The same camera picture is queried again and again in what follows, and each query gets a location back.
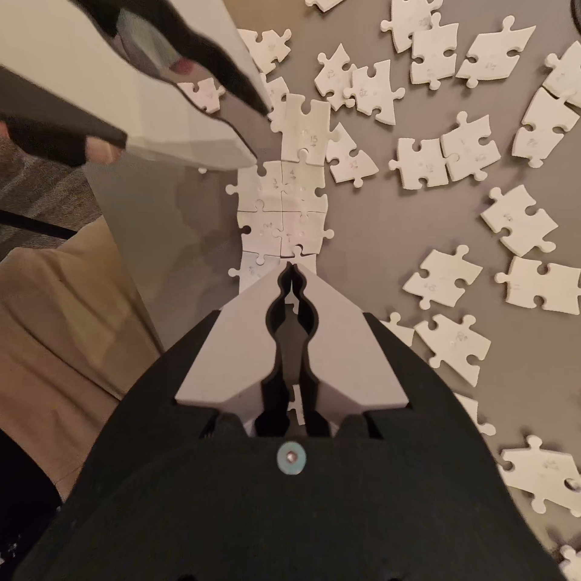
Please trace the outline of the person's left hand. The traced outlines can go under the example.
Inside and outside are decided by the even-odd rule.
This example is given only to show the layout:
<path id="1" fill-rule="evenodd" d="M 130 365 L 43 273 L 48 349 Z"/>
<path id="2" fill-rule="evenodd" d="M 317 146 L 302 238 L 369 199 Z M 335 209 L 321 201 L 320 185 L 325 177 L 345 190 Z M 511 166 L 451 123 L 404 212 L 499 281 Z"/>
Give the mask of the person's left hand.
<path id="1" fill-rule="evenodd" d="M 85 158 L 88 163 L 103 165 L 116 163 L 123 151 L 123 149 L 94 136 L 87 136 L 85 139 Z"/>

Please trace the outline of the scattered loose white puzzle pieces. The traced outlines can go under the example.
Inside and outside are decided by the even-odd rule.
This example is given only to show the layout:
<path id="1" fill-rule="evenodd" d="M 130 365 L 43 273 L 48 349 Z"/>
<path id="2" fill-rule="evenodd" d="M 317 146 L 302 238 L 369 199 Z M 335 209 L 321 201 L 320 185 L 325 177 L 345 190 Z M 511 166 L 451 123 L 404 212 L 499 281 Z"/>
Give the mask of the scattered loose white puzzle pieces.
<path id="1" fill-rule="evenodd" d="M 467 89 L 476 100 L 463 103 L 456 81 L 432 92 L 414 88 L 403 67 L 415 62 L 411 53 L 397 53 L 379 21 L 392 20 L 390 1 L 346 1 L 326 15 L 304 1 L 228 1 L 235 22 L 273 24 L 292 30 L 292 52 L 281 74 L 290 93 L 312 97 L 320 69 L 317 52 L 333 52 L 343 43 L 356 68 L 391 60 L 397 89 L 406 90 L 396 106 L 397 124 L 382 130 L 359 113 L 339 109 L 335 122 L 362 122 L 353 137 L 381 165 L 370 186 L 378 196 L 360 207 L 347 202 L 346 191 L 331 199 L 328 216 L 336 242 L 324 252 L 317 274 L 329 275 L 331 287 L 362 311 L 378 304 L 380 285 L 393 278 L 408 279 L 426 271 L 432 285 L 439 276 L 432 261 L 434 249 L 450 259 L 458 246 L 467 248 L 460 259 L 482 267 L 474 279 L 476 298 L 491 287 L 494 304 L 500 291 L 512 298 L 514 260 L 531 263 L 535 276 L 552 279 L 554 263 L 538 272 L 541 261 L 512 251 L 513 235 L 535 222 L 541 213 L 533 198 L 526 205 L 505 208 L 513 191 L 526 185 L 492 185 L 505 173 L 505 135 L 517 121 L 514 108 L 496 107 L 498 85 Z M 511 251 L 506 256 L 504 251 Z M 170 461 L 178 467 L 178 492 L 184 500 L 171 534 L 172 551 L 184 551 L 169 563 L 168 579 L 196 580 L 566 580 L 559 563 L 548 554 L 505 485 L 514 477 L 540 475 L 565 496 L 580 500 L 575 481 L 577 463 L 560 451 L 546 450 L 543 440 L 526 434 L 526 444 L 501 450 L 498 465 L 458 400 L 438 374 L 449 367 L 469 386 L 478 388 L 487 356 L 505 358 L 499 371 L 484 372 L 492 395 L 511 397 L 524 391 L 525 401 L 536 395 L 524 386 L 532 371 L 540 371 L 553 395 L 556 386 L 546 373 L 551 355 L 547 332 L 525 327 L 523 314 L 510 303 L 498 320 L 485 321 L 491 307 L 472 299 L 458 310 L 431 294 L 429 318 L 414 325 L 415 338 L 427 348 L 425 360 L 384 326 L 373 313 L 363 312 L 396 374 L 409 403 L 402 409 L 368 411 L 345 417 L 335 430 L 307 430 L 305 437 L 274 429 L 250 437 L 241 420 L 220 413 L 213 430 L 187 445 Z"/>

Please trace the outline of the assembled white puzzle section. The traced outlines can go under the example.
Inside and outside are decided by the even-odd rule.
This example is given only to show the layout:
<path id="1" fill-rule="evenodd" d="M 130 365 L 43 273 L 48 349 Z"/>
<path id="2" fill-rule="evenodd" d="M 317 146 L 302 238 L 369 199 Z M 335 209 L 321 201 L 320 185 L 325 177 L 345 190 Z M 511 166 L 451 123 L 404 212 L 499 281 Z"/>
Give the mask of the assembled white puzzle section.
<path id="1" fill-rule="evenodd" d="M 239 268 L 229 270 L 239 278 L 242 292 L 281 262 L 304 263 L 316 268 L 323 240 L 333 232 L 325 229 L 328 198 L 324 163 L 330 145 L 339 140 L 339 128 L 330 129 L 330 103 L 310 102 L 290 93 L 272 128 L 282 134 L 281 157 L 238 170 L 237 181 L 225 187 L 238 197 L 237 223 L 242 230 Z"/>

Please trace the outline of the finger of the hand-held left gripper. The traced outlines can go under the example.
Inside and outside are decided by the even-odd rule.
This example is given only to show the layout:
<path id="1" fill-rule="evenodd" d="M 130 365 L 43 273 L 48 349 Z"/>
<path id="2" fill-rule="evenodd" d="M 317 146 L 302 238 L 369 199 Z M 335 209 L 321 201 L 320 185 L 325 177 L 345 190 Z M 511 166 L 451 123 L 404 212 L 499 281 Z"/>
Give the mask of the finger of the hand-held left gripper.
<path id="1" fill-rule="evenodd" d="M 236 127 L 178 87 L 159 38 L 136 1 L 1 1 L 1 67 L 126 133 L 127 154 L 211 170 L 255 164 Z"/>
<path id="2" fill-rule="evenodd" d="M 258 67 L 223 1 L 137 1 L 136 14 L 255 112 L 271 112 Z"/>

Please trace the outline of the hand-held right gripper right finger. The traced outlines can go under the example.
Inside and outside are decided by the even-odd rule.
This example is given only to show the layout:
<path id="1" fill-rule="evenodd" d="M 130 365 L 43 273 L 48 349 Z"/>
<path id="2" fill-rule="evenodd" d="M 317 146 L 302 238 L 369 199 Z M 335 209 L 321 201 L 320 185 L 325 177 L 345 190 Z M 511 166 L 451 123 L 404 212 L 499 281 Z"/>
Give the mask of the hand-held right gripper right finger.
<path id="1" fill-rule="evenodd" d="M 349 415 L 406 407 L 363 311 L 303 265 L 293 265 L 293 292 L 307 332 L 299 376 L 306 429 L 337 430 Z"/>

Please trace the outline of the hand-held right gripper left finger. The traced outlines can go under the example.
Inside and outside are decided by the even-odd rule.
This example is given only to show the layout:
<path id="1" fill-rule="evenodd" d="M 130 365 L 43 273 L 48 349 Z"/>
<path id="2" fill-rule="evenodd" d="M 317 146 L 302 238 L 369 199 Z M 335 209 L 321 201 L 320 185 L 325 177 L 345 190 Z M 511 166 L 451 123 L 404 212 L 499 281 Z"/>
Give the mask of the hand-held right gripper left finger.
<path id="1" fill-rule="evenodd" d="M 275 331 L 285 320 L 292 266 L 283 261 L 219 312 L 176 393 L 181 405 L 235 414 L 247 432 L 280 422 L 287 428 L 289 392 Z"/>

